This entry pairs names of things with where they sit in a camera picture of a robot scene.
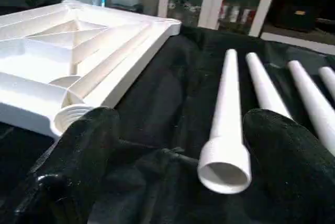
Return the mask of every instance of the black cloth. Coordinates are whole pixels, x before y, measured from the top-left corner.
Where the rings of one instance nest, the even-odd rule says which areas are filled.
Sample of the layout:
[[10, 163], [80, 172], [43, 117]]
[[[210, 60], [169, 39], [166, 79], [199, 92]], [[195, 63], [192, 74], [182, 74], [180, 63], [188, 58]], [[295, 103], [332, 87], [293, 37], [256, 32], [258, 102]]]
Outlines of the black cloth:
[[[293, 118], [302, 126], [291, 126], [291, 121], [268, 111], [247, 114], [243, 127], [251, 153], [252, 183], [238, 195], [219, 195], [199, 182], [196, 168], [208, 140], [224, 55], [230, 48], [238, 52], [242, 114], [259, 108], [245, 62], [247, 53], [256, 52]], [[335, 66], [333, 56], [232, 33], [183, 27], [179, 36], [164, 44], [116, 107], [120, 137], [114, 140], [88, 223], [333, 223], [335, 204], [330, 193], [335, 189], [334, 157], [312, 135], [315, 131], [285, 67], [292, 59], [302, 63], [334, 105], [317, 74], [321, 66]], [[279, 130], [269, 132], [269, 128], [252, 124], [249, 117], [260, 123], [267, 117], [267, 123]], [[283, 122], [289, 127], [281, 127]], [[2, 127], [6, 131], [10, 126]], [[75, 125], [71, 130], [75, 135]], [[11, 135], [20, 131], [27, 136], [13, 140]], [[50, 145], [50, 139], [45, 139], [43, 144]], [[296, 139], [300, 143], [292, 144]], [[0, 163], [2, 178], [10, 181], [1, 180], [3, 198], [9, 197], [9, 190], [25, 178], [27, 167], [37, 159], [28, 157], [34, 151], [32, 142], [34, 138], [21, 129], [4, 134], [0, 140], [1, 147], [11, 148], [0, 148], [1, 152], [17, 154], [7, 155], [11, 162]], [[41, 155], [47, 147], [39, 145]], [[23, 150], [27, 154], [20, 157]], [[13, 176], [11, 171], [25, 159], [29, 164], [26, 170]], [[294, 174], [310, 180], [298, 180]]]

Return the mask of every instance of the white plastic frame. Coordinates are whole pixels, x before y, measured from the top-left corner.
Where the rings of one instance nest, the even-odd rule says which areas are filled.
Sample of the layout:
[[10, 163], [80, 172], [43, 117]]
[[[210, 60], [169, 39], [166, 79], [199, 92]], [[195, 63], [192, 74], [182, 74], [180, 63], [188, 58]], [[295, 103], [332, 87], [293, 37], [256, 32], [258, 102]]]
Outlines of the white plastic frame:
[[76, 1], [0, 17], [0, 121], [58, 138], [114, 107], [180, 25]]

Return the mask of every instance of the white plastic rod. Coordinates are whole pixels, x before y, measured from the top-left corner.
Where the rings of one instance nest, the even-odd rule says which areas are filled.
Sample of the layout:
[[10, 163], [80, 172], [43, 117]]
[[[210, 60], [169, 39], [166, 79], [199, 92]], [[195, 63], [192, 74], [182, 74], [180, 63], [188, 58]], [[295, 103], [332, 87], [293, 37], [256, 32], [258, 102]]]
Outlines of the white plastic rod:
[[236, 194], [251, 182], [250, 156], [243, 145], [237, 53], [226, 52], [209, 141], [204, 145], [198, 177], [210, 190]]
[[330, 95], [335, 100], [335, 72], [329, 67], [322, 67], [319, 69], [319, 74]]
[[288, 67], [321, 142], [335, 156], [333, 108], [298, 61], [290, 61]]
[[258, 56], [247, 54], [247, 63], [260, 106], [292, 118]]

